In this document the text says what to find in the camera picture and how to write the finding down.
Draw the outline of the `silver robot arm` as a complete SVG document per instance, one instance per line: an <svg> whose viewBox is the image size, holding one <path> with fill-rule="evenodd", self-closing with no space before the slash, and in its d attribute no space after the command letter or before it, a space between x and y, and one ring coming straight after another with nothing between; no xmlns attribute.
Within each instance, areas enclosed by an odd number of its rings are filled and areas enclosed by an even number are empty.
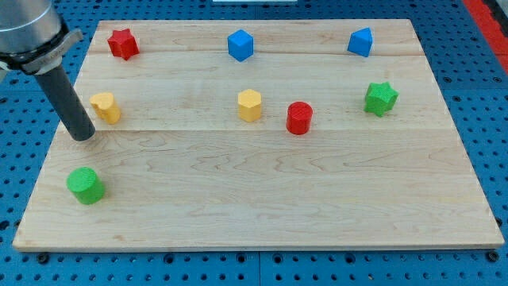
<svg viewBox="0 0 508 286"><path fill-rule="evenodd" d="M69 29L51 0L1 0L1 69L43 75L83 39Z"/></svg>

